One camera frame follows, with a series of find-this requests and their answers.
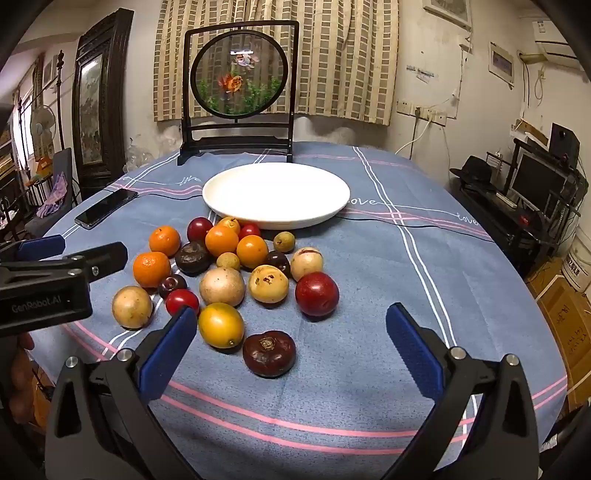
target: phone screen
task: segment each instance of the phone screen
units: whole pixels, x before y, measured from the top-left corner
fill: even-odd
[[[133,200],[138,196],[137,192],[131,190],[119,189],[111,193],[109,196],[103,198],[100,202],[95,203],[85,212],[76,217],[76,223],[81,224],[85,228],[92,228],[98,225],[102,220],[107,218],[111,213],[116,211],[128,201]]]

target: picture frame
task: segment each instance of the picture frame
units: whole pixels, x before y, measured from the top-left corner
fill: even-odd
[[[83,200],[124,173],[123,85],[133,17],[133,11],[120,8],[78,42],[72,137]]]
[[[470,0],[423,0],[423,8],[468,31],[472,30]]]
[[[513,55],[493,42],[491,42],[488,70],[512,87],[515,86],[515,59]]]
[[[43,86],[46,87],[48,83],[57,76],[57,55],[54,55],[51,61],[47,62],[43,67]]]

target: orange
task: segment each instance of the orange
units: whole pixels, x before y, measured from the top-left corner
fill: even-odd
[[[269,253],[267,243],[258,235],[244,237],[236,248],[236,255],[246,268],[256,268],[262,265],[267,253]]]
[[[216,225],[205,236],[205,246],[214,257],[226,252],[235,252],[238,234],[230,227]]]
[[[152,252],[162,252],[172,257],[181,247],[181,236],[171,226],[163,225],[152,232],[149,244]]]
[[[140,287],[156,288],[170,273],[170,262],[162,252],[147,252],[135,257],[134,278]]]
[[[237,218],[234,217],[224,217],[218,223],[220,226],[227,226],[236,232],[236,234],[240,233],[240,222],[238,222]]]

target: goldfish embroidery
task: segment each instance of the goldfish embroidery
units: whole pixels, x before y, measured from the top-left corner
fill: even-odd
[[[220,77],[217,83],[226,93],[236,93],[242,86],[242,77],[240,75],[232,76],[228,73],[225,77]]]
[[[248,70],[252,70],[255,66],[255,63],[258,63],[259,58],[256,55],[251,55],[249,53],[239,53],[234,58],[234,63],[244,67]]]

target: purple cloth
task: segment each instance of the purple cloth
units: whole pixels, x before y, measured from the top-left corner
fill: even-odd
[[[39,207],[39,210],[37,210],[37,216],[43,218],[58,211],[64,203],[64,197],[66,196],[67,191],[68,182],[66,181],[66,176],[63,173],[60,173],[49,197],[47,197],[45,203]]]

